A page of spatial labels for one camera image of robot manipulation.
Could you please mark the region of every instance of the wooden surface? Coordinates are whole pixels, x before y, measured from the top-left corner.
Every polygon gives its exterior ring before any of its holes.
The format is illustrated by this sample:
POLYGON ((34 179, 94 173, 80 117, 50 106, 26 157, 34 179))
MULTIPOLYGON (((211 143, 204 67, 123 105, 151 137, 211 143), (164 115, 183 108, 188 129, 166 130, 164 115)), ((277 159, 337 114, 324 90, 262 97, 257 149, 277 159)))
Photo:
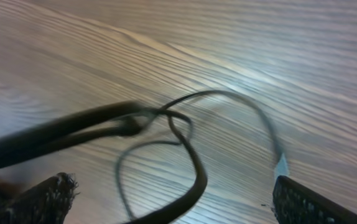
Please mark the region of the wooden surface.
MULTIPOLYGON (((123 100, 153 106, 195 90, 252 96, 274 120, 291 176, 357 213, 357 1, 0 0, 0 136, 123 100)), ((215 97, 179 106, 210 177, 177 223, 276 223, 272 152, 259 120, 215 97)), ((171 138, 160 121, 135 139, 103 139, 0 170, 26 189, 74 172, 66 223, 126 220, 113 166, 125 147, 171 138)), ((181 148, 149 147, 124 163, 137 215, 193 181, 181 148)))

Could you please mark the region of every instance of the brown wooden tabletop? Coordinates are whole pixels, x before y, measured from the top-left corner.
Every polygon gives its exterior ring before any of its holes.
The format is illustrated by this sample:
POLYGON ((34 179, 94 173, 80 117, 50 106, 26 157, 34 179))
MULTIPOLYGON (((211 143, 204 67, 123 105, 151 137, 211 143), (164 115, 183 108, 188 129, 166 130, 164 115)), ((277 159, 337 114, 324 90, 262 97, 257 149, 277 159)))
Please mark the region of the brown wooden tabletop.
MULTIPOLYGON (((357 213, 357 1, 0 0, 0 136, 64 114, 196 90, 253 97, 273 119, 293 179, 357 213)), ((251 109, 223 97, 176 107, 196 123, 208 188, 177 223, 276 223, 272 151, 251 109)), ((114 183, 135 142, 171 139, 164 120, 131 139, 103 139, 0 170, 22 189, 76 173, 65 223, 127 220, 114 183)), ((185 151, 148 147, 123 179, 136 215, 194 180, 185 151)))

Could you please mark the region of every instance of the black plastic part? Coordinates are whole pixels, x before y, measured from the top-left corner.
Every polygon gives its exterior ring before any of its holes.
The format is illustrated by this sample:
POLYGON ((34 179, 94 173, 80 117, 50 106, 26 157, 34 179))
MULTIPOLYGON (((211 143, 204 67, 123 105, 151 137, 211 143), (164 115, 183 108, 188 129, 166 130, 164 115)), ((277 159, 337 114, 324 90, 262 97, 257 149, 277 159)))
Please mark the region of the black plastic part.
POLYGON ((280 224, 357 224, 357 214, 289 177, 277 178, 272 196, 280 224))

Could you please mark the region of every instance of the thin black wire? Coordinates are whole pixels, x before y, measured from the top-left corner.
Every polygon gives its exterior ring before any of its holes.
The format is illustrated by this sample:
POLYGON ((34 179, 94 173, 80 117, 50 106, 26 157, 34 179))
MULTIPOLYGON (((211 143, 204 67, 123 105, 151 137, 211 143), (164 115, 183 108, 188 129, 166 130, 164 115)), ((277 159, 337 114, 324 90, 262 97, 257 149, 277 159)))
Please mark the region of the thin black wire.
MULTIPOLYGON (((265 125, 265 127, 266 127, 266 129, 267 129, 267 131, 268 131, 268 133, 270 135, 270 138, 271 138, 271 141, 272 141, 272 148, 273 148, 275 154, 277 155, 277 158, 279 158, 281 156, 281 154, 283 153, 283 150, 282 150, 281 144, 280 144, 280 142, 279 142, 279 140, 277 138, 277 135, 276 135, 276 132, 275 132, 275 129, 274 129, 272 123, 269 121, 269 118, 263 112, 263 110, 260 109, 260 107, 258 107, 258 105, 255 104, 255 102, 252 99, 250 99, 249 97, 247 97, 245 95, 242 95, 242 94, 239 94, 239 93, 233 93, 233 92, 230 92, 230 91, 224 91, 224 90, 199 91, 199 92, 183 96, 181 98, 178 98, 176 100, 173 100, 173 101, 167 103, 166 105, 164 105, 164 106, 162 106, 160 108, 159 112, 166 111, 170 107, 172 107, 172 106, 174 106, 174 105, 176 105, 178 103, 181 103, 183 101, 186 101, 186 100, 198 97, 198 96, 207 96, 207 95, 224 95, 224 96, 228 96, 233 100, 236 100, 236 101, 238 101, 238 102, 240 102, 240 103, 242 103, 244 105, 247 105, 247 106, 250 106, 251 108, 253 108, 255 110, 255 112, 260 116, 262 123, 265 125)), ((154 119, 158 115, 160 115, 160 114, 155 114, 154 117, 149 120, 148 125, 151 124, 151 122, 153 122, 154 119)), ((176 135, 176 137, 178 138, 179 141, 156 140, 156 141, 144 142, 144 143, 141 143, 141 144, 137 144, 135 146, 132 146, 132 147, 126 149, 118 157, 118 161, 117 161, 117 163, 115 165, 115 177, 116 177, 116 185, 118 187, 118 192, 119 192, 119 195, 121 197, 121 200, 122 200, 122 203, 124 205, 124 208, 126 209, 127 215, 130 218, 130 220, 132 220, 132 221, 136 220, 136 217, 135 217, 135 215, 133 214, 133 212, 132 212, 132 210, 130 208, 129 202, 128 202, 125 194, 124 194, 124 190, 123 190, 123 186, 122 186, 122 182, 121 182, 121 172, 120 172, 120 170, 121 170, 121 166, 122 166, 122 162, 123 162, 124 158, 127 157, 131 152, 133 152, 133 151, 135 151, 135 150, 137 150, 139 148, 145 147, 145 146, 150 146, 150 145, 153 145, 153 144, 168 144, 168 145, 179 146, 179 145, 183 144, 184 142, 186 142, 186 143, 190 142, 190 140, 192 138, 193 124, 191 122, 191 119, 189 119, 189 121, 190 121, 189 122, 190 131, 189 131, 188 137, 185 139, 180 133, 177 133, 178 130, 175 127, 174 121, 173 121, 173 117, 174 116, 167 115, 167 117, 168 117, 170 130, 176 135)))

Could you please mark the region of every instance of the black textured object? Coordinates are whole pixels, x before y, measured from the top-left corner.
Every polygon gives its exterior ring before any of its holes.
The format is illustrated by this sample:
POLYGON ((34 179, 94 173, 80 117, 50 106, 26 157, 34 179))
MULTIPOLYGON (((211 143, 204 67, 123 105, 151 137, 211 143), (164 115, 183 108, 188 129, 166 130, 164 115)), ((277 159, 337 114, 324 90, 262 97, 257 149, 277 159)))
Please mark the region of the black textured object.
POLYGON ((59 173, 18 198, 0 204, 0 223, 63 223, 76 188, 77 183, 71 175, 59 173))
POLYGON ((357 224, 357 214, 286 176, 279 176, 272 194, 280 224, 357 224))

